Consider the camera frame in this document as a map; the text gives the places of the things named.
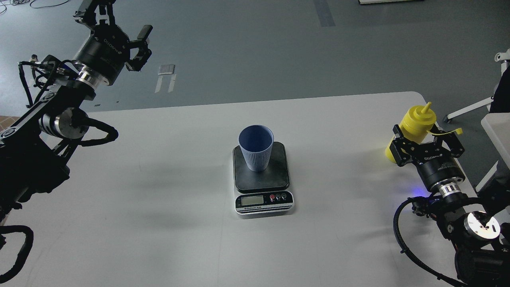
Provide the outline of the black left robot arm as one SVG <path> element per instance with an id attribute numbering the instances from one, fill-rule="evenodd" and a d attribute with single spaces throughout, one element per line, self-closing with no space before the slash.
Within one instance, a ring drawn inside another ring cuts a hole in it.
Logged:
<path id="1" fill-rule="evenodd" d="M 90 118 L 80 109 L 93 100 L 100 84 L 114 84 L 122 69 L 140 71 L 152 55 L 142 27 L 135 40 L 116 24 L 112 0 L 84 0 L 75 21 L 90 35 L 75 57 L 60 61 L 48 55 L 42 61 L 18 63 L 28 98 L 28 111 L 1 131 L 1 220 L 33 194 L 50 193 L 69 179 L 67 167 L 79 146 L 115 141 L 118 131 Z"/>

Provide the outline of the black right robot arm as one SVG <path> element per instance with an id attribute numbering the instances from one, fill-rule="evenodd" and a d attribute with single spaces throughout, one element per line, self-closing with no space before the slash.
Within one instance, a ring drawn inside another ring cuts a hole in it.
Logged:
<path id="1" fill-rule="evenodd" d="M 456 131 L 446 132 L 432 127 L 432 142 L 417 143 L 404 135 L 398 125 L 393 127 L 390 151 L 398 166 L 415 166 L 429 196 L 407 198 L 397 207 L 393 232 L 401 253 L 415 265 L 454 287 L 508 287 L 509 285 L 509 224 L 499 223 L 493 212 L 465 211 L 473 204 L 488 206 L 488 201 L 469 197 L 459 184 L 465 175 L 457 158 L 464 147 Z M 399 226 L 403 209 L 411 205 L 413 214 L 434 220 L 442 236 L 455 249 L 454 267 L 457 278 L 448 277 L 423 263 L 404 241 Z"/>

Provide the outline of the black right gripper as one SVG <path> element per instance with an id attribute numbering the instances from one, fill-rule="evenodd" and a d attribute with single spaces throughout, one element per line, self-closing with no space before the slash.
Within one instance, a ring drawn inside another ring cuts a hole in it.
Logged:
<path id="1" fill-rule="evenodd" d="M 447 132 L 432 125 L 430 134 L 434 136 L 433 145 L 418 145 L 411 141 L 404 136 L 399 125 L 394 125 L 393 132 L 390 152 L 395 163 L 403 167 L 412 162 L 427 191 L 436 193 L 441 185 L 464 182 L 466 176 L 455 160 L 465 152 L 457 137 L 463 134 L 462 128 Z"/>

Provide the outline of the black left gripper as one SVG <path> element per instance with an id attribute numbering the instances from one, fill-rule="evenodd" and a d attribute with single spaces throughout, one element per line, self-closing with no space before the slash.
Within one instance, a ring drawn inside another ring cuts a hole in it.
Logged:
<path id="1" fill-rule="evenodd" d="M 148 36 L 153 26 L 144 25 L 137 39 L 129 42 L 126 33 L 116 25 L 114 3 L 114 0 L 84 0 L 73 15 L 75 22 L 90 30 L 89 38 L 74 57 L 75 64 L 85 65 L 99 73 L 108 86 L 115 83 L 124 64 L 128 71 L 139 72 L 152 55 Z M 138 49 L 138 52 L 129 59 L 131 49 Z"/>

